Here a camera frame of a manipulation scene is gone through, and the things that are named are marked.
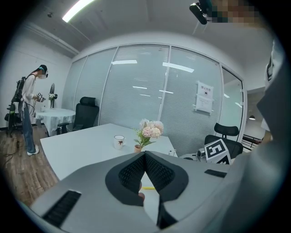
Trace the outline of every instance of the wooden floor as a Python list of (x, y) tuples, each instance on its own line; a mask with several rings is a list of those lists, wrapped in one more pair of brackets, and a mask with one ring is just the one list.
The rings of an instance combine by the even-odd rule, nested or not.
[[(20, 132), (13, 133), (13, 137), (10, 138), (5, 131), (0, 131), (1, 169), (16, 199), (27, 206), (30, 206), (44, 191), (59, 181), (51, 169), (40, 143), (40, 139), (46, 137), (45, 132), (44, 126), (33, 127), (34, 142), (39, 146), (40, 152), (37, 155), (28, 156), (25, 141)], [(20, 142), (18, 151), (16, 150), (17, 140)], [(13, 157), (5, 156), (5, 154), (14, 152), (16, 153)]]

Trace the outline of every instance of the potted plant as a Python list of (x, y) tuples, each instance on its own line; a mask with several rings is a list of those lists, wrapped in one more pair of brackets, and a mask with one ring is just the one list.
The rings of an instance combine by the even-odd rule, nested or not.
[(164, 125), (162, 122), (154, 121), (151, 122), (147, 119), (143, 119), (140, 122), (140, 129), (136, 130), (138, 140), (135, 139), (135, 142), (138, 144), (135, 145), (135, 153), (141, 152), (142, 148), (147, 145), (150, 145), (155, 142), (151, 142), (151, 138), (159, 138), (164, 131)]

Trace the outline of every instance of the tripod stand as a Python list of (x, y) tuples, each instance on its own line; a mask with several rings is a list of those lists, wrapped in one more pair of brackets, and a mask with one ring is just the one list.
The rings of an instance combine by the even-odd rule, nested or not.
[(8, 121), (8, 129), (6, 130), (6, 135), (9, 134), (10, 138), (12, 137), (12, 133), (13, 131), (19, 131), (21, 132), (21, 134), (23, 133), (21, 129), (19, 129), (16, 126), (16, 123), (19, 123), (19, 120), (17, 120), (17, 116), (15, 114), (15, 104), (13, 102), (11, 102), (11, 104), (9, 105), (10, 107), (7, 108), (7, 110), (9, 110), (9, 114), (7, 114), (5, 116), (5, 120)]

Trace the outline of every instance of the white mug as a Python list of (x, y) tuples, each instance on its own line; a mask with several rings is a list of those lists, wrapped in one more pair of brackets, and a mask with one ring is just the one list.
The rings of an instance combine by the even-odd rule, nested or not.
[(116, 150), (121, 150), (124, 145), (125, 145), (125, 137), (122, 135), (115, 135), (114, 136), (114, 148)]

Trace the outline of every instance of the round table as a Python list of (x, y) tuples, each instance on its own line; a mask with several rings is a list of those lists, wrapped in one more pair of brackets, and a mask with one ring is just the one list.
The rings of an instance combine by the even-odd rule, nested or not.
[(62, 108), (50, 108), (46, 109), (44, 112), (36, 111), (35, 119), (37, 121), (42, 121), (45, 124), (45, 127), (49, 135), (53, 135), (58, 124), (67, 122), (74, 123), (75, 120), (75, 111), (62, 109)]

